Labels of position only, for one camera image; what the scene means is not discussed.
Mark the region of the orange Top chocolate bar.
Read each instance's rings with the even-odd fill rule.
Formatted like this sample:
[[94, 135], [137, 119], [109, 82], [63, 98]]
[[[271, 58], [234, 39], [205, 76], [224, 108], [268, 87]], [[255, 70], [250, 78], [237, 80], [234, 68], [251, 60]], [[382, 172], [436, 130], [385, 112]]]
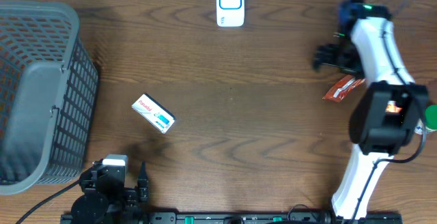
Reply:
[[335, 83], [322, 99], [341, 102], [355, 87], [358, 87], [364, 82], [365, 79], [358, 79], [355, 76], [346, 75], [340, 81]]

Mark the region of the white Panadol box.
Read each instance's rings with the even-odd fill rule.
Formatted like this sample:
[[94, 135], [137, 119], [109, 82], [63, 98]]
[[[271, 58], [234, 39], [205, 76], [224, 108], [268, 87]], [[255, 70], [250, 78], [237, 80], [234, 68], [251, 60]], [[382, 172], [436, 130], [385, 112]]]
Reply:
[[148, 94], [142, 94], [131, 107], [162, 134], [167, 133], [175, 122], [175, 116]]

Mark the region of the green lid white jar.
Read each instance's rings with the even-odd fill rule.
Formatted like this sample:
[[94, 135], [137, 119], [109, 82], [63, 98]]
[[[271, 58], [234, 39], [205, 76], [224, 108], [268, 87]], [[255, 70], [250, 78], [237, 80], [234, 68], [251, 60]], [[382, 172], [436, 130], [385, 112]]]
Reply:
[[435, 132], [437, 129], [437, 105], [433, 104], [426, 108], [425, 110], [425, 123], [423, 124], [422, 120], [418, 121], [418, 124], [415, 127], [415, 133], [418, 135], [422, 135], [424, 132], [426, 134]]

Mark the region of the small orange snack box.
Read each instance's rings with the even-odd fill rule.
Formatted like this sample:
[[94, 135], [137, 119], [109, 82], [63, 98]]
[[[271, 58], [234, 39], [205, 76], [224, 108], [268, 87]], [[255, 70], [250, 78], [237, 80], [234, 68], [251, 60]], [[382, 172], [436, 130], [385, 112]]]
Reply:
[[389, 102], [386, 107], [387, 113], [399, 113], [402, 110], [401, 107], [398, 107], [394, 102]]

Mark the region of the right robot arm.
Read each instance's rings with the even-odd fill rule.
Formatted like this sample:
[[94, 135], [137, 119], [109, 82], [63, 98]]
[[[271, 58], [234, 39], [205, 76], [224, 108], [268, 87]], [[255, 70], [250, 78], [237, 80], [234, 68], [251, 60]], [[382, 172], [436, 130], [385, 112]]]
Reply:
[[346, 0], [339, 6], [338, 44], [318, 47], [313, 68], [333, 66], [365, 79], [367, 91], [349, 121], [352, 153], [341, 184], [331, 198], [336, 219], [362, 223], [379, 177], [390, 163], [405, 164], [423, 150], [396, 159], [415, 126], [425, 119], [426, 86], [408, 73], [393, 37], [393, 14], [383, 5]]

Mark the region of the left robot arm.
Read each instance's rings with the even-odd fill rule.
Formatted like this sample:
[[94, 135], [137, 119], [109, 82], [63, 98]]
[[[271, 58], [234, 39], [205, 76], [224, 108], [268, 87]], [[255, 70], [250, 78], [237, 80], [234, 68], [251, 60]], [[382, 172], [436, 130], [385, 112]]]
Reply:
[[103, 160], [81, 174], [83, 192], [72, 205], [73, 223], [148, 223], [142, 204], [149, 200], [149, 179], [145, 163], [141, 164], [137, 185], [125, 186], [126, 168], [105, 164]]

